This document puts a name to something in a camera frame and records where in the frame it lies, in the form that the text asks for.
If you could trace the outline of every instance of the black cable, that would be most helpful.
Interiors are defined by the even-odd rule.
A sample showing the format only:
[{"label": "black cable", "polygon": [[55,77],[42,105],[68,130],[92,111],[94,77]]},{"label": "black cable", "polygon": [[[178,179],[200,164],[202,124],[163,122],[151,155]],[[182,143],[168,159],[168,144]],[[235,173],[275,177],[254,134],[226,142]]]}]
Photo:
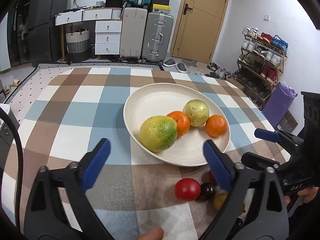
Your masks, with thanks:
[{"label": "black cable", "polygon": [[14,204],[14,215],[16,220],[16,227],[20,231],[20,199],[21,199],[21,189],[22,189],[22,176],[23,176],[23,152],[22,145],[19,133],[14,123],[10,119],[10,117],[6,114],[6,112],[0,107],[0,119],[2,119],[10,129],[13,134],[13,138],[16,142],[17,146],[17,154],[18,154],[18,175],[17,175],[17,192],[16,192],[16,201]]}]

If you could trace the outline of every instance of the purple bag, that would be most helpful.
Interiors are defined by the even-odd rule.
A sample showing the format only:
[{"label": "purple bag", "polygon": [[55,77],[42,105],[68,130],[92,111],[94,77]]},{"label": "purple bag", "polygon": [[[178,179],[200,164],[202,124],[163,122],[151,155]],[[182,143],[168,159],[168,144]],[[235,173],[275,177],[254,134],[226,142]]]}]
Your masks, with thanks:
[{"label": "purple bag", "polygon": [[277,84],[275,91],[273,91],[269,101],[262,110],[262,113],[273,128],[277,127],[296,96],[298,94],[289,88],[285,82]]}]

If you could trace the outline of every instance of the silver suitcase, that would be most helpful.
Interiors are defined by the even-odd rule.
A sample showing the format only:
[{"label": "silver suitcase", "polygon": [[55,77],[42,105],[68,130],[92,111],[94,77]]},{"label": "silver suitcase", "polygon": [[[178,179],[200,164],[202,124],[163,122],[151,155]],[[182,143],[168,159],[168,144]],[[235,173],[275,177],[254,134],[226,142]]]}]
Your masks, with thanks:
[{"label": "silver suitcase", "polygon": [[163,64],[169,46],[173,16],[159,13],[148,13],[146,29],[142,44],[142,62]]},{"label": "silver suitcase", "polygon": [[140,58],[144,28],[147,20],[146,9],[125,8],[120,38],[120,56]]}]

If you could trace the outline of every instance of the black refrigerator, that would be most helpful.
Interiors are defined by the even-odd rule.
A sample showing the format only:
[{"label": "black refrigerator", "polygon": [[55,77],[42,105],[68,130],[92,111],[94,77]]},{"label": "black refrigerator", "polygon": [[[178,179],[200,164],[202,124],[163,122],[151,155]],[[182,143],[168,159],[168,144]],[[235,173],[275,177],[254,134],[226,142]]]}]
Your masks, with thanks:
[{"label": "black refrigerator", "polygon": [[67,1],[30,0],[28,43],[33,66],[61,58],[60,26],[55,26],[55,15],[66,10]]}]

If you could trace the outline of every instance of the wooden door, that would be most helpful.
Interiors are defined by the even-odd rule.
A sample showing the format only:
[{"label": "wooden door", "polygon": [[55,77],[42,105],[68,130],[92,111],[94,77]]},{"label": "wooden door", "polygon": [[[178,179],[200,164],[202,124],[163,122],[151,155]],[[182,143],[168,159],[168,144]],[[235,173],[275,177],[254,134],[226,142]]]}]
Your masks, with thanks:
[{"label": "wooden door", "polygon": [[173,57],[209,62],[227,0],[185,0]]}]

